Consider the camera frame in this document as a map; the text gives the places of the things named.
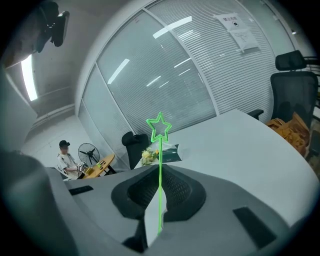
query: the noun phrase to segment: white wall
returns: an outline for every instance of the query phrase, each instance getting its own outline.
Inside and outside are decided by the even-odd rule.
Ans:
[[[92,144],[79,119],[75,115],[68,117],[63,115],[33,129],[28,134],[21,151],[36,158],[45,167],[55,167],[60,151],[59,142],[62,140],[70,142],[69,153],[76,162],[80,162],[79,146],[83,143]]]
[[[37,113],[15,87],[10,77],[0,71],[0,148],[21,150]]]

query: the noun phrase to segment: printed sign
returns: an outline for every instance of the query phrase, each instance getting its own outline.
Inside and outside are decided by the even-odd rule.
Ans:
[[[214,15],[213,17],[217,18],[228,32],[234,31],[234,30],[248,29],[246,24],[244,24],[244,22],[234,12],[227,13],[227,14]]]
[[[213,15],[230,33],[242,51],[259,47],[254,35],[236,13]]]

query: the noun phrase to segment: ceiling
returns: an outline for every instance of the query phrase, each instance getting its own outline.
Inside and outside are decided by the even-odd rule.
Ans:
[[[55,0],[59,12],[69,11],[65,40],[60,47],[48,41],[32,55],[38,98],[30,101],[21,64],[6,71],[38,117],[74,103],[74,89],[90,46],[111,16],[130,0]]]

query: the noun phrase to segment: man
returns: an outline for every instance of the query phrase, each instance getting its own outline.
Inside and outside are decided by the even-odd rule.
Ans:
[[[81,176],[82,166],[77,166],[75,159],[68,153],[70,143],[61,140],[59,143],[60,153],[58,154],[58,168],[64,170],[66,174],[73,180]]]

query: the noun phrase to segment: mesh chair backrest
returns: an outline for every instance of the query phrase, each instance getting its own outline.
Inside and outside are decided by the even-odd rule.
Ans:
[[[313,72],[282,72],[271,76],[273,90],[272,118],[285,122],[296,112],[309,128],[317,99],[318,80]]]

